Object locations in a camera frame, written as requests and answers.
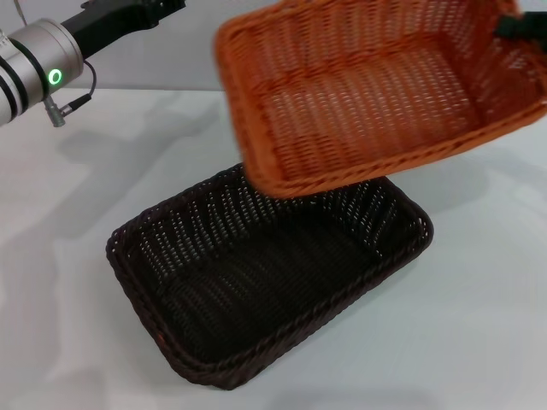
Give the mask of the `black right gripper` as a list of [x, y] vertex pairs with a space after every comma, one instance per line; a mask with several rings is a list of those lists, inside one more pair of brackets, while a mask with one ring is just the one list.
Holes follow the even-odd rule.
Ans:
[[545, 42], [547, 38], [547, 12], [531, 11], [522, 15], [501, 15], [494, 34], [499, 38], [533, 38]]

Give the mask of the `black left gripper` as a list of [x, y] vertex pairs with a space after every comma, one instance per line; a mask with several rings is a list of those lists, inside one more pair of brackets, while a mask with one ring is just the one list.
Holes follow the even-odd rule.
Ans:
[[184, 7], [184, 0], [86, 1], [83, 10], [62, 26], [86, 60], [128, 34], [155, 28]]

